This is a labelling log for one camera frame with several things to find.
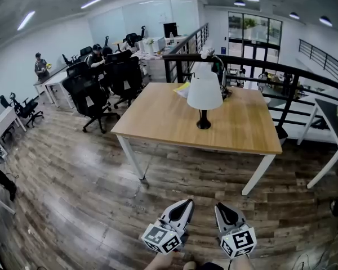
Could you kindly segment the black metal railing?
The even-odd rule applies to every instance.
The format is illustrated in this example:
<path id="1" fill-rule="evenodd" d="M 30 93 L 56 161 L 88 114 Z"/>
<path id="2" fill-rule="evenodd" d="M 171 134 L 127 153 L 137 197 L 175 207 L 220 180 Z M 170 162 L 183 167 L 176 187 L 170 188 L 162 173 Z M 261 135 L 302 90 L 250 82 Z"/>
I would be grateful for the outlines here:
<path id="1" fill-rule="evenodd" d="M 208 27 L 209 25 L 205 24 L 170 50 L 169 53 L 163 55 L 167 82 L 184 83 L 191 80 L 194 76 L 193 66 L 196 62 L 217 62 L 212 58 L 204 60 L 199 53 L 207 42 Z M 218 56 L 223 60 L 226 67 L 226 81 L 236 78 L 227 72 L 230 64 L 274 70 L 293 76 L 293 81 L 289 83 L 268 81 L 271 86 L 288 88 L 290 90 L 288 96 L 263 95 L 265 98 L 283 102 L 281 105 L 268 107 L 274 125 L 281 134 L 280 138 L 284 137 L 283 133 L 287 133 L 289 139 L 299 139 L 314 109 L 315 98 L 338 105 L 338 82 L 331 79 L 287 65 L 235 56 Z M 317 111 L 313 124 L 303 140 L 335 143 L 335 139 L 320 111 Z"/>

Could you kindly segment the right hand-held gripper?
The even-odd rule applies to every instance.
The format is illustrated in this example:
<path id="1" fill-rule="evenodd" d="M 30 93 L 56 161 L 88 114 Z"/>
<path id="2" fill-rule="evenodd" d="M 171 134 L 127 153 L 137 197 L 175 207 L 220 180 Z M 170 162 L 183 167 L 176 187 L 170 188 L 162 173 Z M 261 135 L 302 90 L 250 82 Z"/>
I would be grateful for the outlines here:
<path id="1" fill-rule="evenodd" d="M 239 228 L 227 230 L 227 225 L 237 226 L 245 222 L 241 210 L 229 207 L 221 202 L 215 205 L 217 226 L 220 231 L 220 247 L 231 259 L 248 255 L 256 247 L 255 229 L 247 223 Z"/>

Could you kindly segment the black office chair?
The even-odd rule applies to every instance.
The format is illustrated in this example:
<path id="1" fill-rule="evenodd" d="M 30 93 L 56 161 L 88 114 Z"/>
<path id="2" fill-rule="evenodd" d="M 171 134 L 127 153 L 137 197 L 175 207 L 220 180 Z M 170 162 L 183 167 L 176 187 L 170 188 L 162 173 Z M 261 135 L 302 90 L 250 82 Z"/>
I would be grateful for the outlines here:
<path id="1" fill-rule="evenodd" d="M 45 118 L 42 111 L 35 111 L 38 102 L 35 102 L 33 99 L 28 101 L 28 98 L 26 98 L 23 102 L 24 106 L 16 100 L 16 95 L 13 92 L 10 93 L 10 99 L 14 104 L 14 109 L 18 116 L 23 119 L 28 119 L 25 125 L 26 127 L 29 127 L 29 124 L 31 124 L 32 128 L 34 128 L 36 118 Z"/>
<path id="2" fill-rule="evenodd" d="M 101 132 L 106 133 L 102 118 L 113 116 L 119 119 L 120 115 L 111 110 L 111 104 L 98 78 L 85 62 L 69 66 L 66 73 L 67 78 L 63 80 L 64 89 L 70 94 L 78 113 L 90 118 L 82 131 L 86 133 L 87 127 L 98 121 Z"/>
<path id="3" fill-rule="evenodd" d="M 104 71 L 108 78 L 109 87 L 120 99 L 113 107 L 126 102 L 128 106 L 144 89 L 143 78 L 139 65 L 139 58 L 133 56 L 130 50 L 107 55 Z"/>
<path id="4" fill-rule="evenodd" d="M 143 38 L 145 36 L 145 29 L 146 29 L 146 26 L 143 25 L 141 27 L 141 34 L 140 35 L 138 35 L 136 33 L 127 34 L 125 39 L 123 40 L 123 43 L 127 42 L 128 45 L 130 45 L 130 47 L 134 47 L 136 42 L 143 40 Z"/>
<path id="5" fill-rule="evenodd" d="M 92 47 L 88 46 L 80 50 L 79 60 L 84 61 L 87 56 L 92 54 Z"/>

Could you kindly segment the ceiling tube light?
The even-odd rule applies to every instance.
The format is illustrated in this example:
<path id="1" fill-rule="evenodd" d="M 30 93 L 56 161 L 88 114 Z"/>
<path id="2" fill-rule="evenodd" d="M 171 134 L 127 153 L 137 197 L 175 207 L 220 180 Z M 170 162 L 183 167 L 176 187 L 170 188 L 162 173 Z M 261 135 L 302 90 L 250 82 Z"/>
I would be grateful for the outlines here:
<path id="1" fill-rule="evenodd" d="M 102 1 L 102 0 L 93 0 L 93 1 L 87 2 L 86 4 L 84 4 L 83 6 L 81 6 L 81 9 L 88 8 L 88 7 L 94 5 L 95 3 L 98 3 L 100 1 Z"/>
<path id="2" fill-rule="evenodd" d="M 30 11 L 22 20 L 20 25 L 17 28 L 17 31 L 21 31 L 25 28 L 26 24 L 30 21 L 30 19 L 35 15 L 35 11 Z"/>

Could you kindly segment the silver gooseneck lamp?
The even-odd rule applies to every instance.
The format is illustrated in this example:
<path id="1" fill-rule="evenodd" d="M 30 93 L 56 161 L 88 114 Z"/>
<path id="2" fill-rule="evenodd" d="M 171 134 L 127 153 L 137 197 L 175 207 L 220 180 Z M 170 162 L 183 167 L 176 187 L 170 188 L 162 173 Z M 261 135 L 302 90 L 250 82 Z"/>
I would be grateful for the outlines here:
<path id="1" fill-rule="evenodd" d="M 219 64 L 219 66 L 217 67 L 217 71 L 215 72 L 221 74 L 221 78 L 219 78 L 219 83 L 221 89 L 221 96 L 223 100 L 225 100 L 231 95 L 232 91 L 228 90 L 226 85 L 226 67 L 223 60 L 218 55 L 215 54 L 215 50 L 212 47 L 204 47 L 201 53 L 201 58 L 204 60 L 212 58 L 217 61 L 217 64 Z"/>

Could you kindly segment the person's left forearm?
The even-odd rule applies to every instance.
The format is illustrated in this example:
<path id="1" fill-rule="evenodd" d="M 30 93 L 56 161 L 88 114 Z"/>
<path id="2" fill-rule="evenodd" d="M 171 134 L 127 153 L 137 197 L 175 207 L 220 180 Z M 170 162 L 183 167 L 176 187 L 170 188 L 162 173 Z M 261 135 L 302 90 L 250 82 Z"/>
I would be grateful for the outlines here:
<path id="1" fill-rule="evenodd" d="M 158 253 L 155 258 L 145 267 L 144 270 L 167 270 L 172 265 L 174 258 L 177 257 L 176 252 L 167 255 Z"/>

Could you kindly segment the person's right forearm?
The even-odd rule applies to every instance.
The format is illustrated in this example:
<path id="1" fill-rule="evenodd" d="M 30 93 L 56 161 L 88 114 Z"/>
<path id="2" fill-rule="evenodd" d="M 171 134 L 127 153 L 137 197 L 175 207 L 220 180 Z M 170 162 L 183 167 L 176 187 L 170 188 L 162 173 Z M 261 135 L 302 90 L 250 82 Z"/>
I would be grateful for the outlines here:
<path id="1" fill-rule="evenodd" d="M 255 270 L 250 258 L 243 255 L 232 261 L 233 270 Z"/>

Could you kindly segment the small white desk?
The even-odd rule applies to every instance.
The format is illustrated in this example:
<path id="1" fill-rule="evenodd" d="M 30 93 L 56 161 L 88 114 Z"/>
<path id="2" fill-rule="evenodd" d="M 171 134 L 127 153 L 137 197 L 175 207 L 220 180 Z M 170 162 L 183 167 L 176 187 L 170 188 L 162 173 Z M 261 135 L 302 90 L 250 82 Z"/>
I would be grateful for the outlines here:
<path id="1" fill-rule="evenodd" d="M 24 130 L 24 132 L 26 132 L 26 128 L 24 127 L 23 123 L 21 122 L 18 115 L 16 114 L 15 109 L 13 107 L 8 107 L 0 114 L 0 138 L 2 134 L 4 134 L 6 130 L 8 130 L 9 126 L 13 122 L 15 122 L 15 124 L 18 127 L 21 127 Z M 0 144 L 0 148 L 4 152 L 4 155 L 6 156 L 7 152 L 2 147 L 1 144 Z"/>
<path id="2" fill-rule="evenodd" d="M 59 107 L 59 104 L 57 103 L 56 98 L 54 97 L 54 93 L 51 90 L 51 86 L 59 86 L 61 91 L 64 94 L 65 99 L 68 102 L 68 105 L 71 109 L 74 108 L 74 105 L 72 103 L 72 99 L 70 98 L 70 94 L 63 86 L 63 81 L 67 78 L 66 72 L 60 72 L 55 74 L 53 77 L 51 77 L 46 83 L 45 83 L 45 90 L 46 94 L 48 95 L 48 99 L 51 104 L 54 104 L 56 107 Z"/>

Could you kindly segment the glass entrance door with windows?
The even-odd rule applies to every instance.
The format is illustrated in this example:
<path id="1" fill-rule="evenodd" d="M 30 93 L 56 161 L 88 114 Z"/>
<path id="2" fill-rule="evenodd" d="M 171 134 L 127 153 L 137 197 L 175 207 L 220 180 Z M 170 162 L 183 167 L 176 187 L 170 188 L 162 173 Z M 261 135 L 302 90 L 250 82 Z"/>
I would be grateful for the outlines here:
<path id="1" fill-rule="evenodd" d="M 279 62 L 283 22 L 263 16 L 228 13 L 229 56 Z"/>

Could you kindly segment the black computer monitor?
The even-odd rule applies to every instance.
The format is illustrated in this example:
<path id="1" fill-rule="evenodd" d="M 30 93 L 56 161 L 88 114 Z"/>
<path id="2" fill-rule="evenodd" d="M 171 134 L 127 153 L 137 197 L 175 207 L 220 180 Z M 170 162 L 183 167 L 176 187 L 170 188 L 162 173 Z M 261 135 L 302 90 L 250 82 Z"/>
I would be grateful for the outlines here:
<path id="1" fill-rule="evenodd" d="M 175 22 L 164 23 L 163 27 L 164 27 L 164 34 L 165 34 L 166 38 L 169 38 L 171 35 L 173 37 L 178 36 L 177 23 L 175 23 Z"/>

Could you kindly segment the person's dark clothing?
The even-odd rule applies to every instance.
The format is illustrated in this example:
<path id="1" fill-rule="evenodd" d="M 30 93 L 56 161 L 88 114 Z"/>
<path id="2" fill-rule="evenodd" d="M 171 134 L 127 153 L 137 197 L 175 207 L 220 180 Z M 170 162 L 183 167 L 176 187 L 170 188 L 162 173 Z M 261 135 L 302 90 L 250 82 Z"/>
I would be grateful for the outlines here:
<path id="1" fill-rule="evenodd" d="M 198 264 L 195 261 L 189 261 L 183 266 L 183 270 L 224 270 L 223 267 L 207 262 L 205 264 Z"/>

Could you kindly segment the long cluttered white desk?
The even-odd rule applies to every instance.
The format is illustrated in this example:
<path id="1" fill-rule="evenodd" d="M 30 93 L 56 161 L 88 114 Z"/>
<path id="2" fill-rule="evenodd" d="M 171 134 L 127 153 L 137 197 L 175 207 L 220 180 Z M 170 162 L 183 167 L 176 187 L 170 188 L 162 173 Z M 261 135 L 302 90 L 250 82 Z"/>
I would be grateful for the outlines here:
<path id="1" fill-rule="evenodd" d="M 155 52 L 153 56 L 147 53 L 145 40 L 141 40 L 135 43 L 133 49 L 128 45 L 127 42 L 123 43 L 122 41 L 114 42 L 113 45 L 117 46 L 117 52 L 123 52 L 126 48 L 129 48 L 132 52 L 132 57 L 138 57 L 139 66 L 144 76 L 148 76 L 149 80 L 152 80 L 153 73 L 151 65 L 155 61 L 162 61 L 163 55 L 167 54 L 172 50 L 175 46 L 177 46 L 180 42 L 182 42 L 187 36 L 178 36 L 173 39 L 173 43 L 171 43 L 170 38 L 165 38 L 166 47 L 162 51 Z"/>

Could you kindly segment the black stair railing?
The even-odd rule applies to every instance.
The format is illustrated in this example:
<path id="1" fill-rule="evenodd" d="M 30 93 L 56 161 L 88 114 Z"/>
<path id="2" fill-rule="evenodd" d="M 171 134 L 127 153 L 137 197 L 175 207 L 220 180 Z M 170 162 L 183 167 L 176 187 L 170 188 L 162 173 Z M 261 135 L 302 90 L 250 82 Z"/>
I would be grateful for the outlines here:
<path id="1" fill-rule="evenodd" d="M 338 82 L 338 60 L 315 47 L 314 45 L 299 39 L 299 52 L 317 63 L 322 70 L 327 71 Z"/>

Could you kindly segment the white shade table lamp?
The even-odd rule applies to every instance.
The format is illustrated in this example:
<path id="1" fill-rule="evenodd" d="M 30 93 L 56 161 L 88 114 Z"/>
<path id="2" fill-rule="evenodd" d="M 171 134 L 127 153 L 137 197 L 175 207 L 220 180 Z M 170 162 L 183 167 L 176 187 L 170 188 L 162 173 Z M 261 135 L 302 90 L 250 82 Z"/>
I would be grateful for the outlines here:
<path id="1" fill-rule="evenodd" d="M 211 71 L 199 72 L 190 81 L 187 103 L 199 110 L 199 129 L 209 129 L 211 123 L 207 119 L 208 110 L 213 110 L 223 104 L 221 88 L 216 73 Z"/>

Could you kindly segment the yellow and white booklet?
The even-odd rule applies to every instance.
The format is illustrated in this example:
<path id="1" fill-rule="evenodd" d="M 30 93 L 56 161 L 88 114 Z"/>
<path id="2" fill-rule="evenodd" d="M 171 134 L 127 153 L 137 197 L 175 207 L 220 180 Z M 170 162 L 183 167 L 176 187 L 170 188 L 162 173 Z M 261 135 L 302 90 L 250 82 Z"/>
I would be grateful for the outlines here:
<path id="1" fill-rule="evenodd" d="M 174 92 L 177 93 L 179 96 L 187 99 L 188 94 L 189 94 L 189 89 L 190 89 L 190 83 L 186 82 L 183 85 L 181 85 L 180 87 L 175 88 Z"/>

